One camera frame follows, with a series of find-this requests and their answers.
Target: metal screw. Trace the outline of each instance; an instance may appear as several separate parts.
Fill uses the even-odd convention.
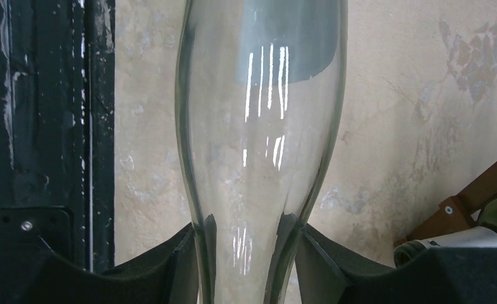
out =
[[[34,228],[34,226],[28,220],[21,223],[21,229],[23,231],[30,231],[32,228]]]

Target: wall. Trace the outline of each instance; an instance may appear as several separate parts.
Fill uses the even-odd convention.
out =
[[[190,215],[174,129],[184,1],[116,7],[116,261]],[[497,160],[497,0],[350,1],[339,140],[309,223],[392,264],[392,242]],[[295,273],[287,303],[300,303]]]

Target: glass vase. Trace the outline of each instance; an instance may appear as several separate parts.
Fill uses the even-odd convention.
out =
[[[201,303],[283,303],[342,109],[346,0],[188,0],[176,130]]]

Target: wine bottle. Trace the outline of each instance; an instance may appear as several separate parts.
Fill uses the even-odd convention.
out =
[[[394,250],[394,263],[401,267],[428,249],[444,247],[497,248],[497,197],[481,211],[476,227],[404,243]]]

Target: black door frame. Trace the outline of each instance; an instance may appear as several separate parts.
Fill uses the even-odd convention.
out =
[[[31,217],[95,272],[114,258],[114,7],[0,0],[0,245]]]

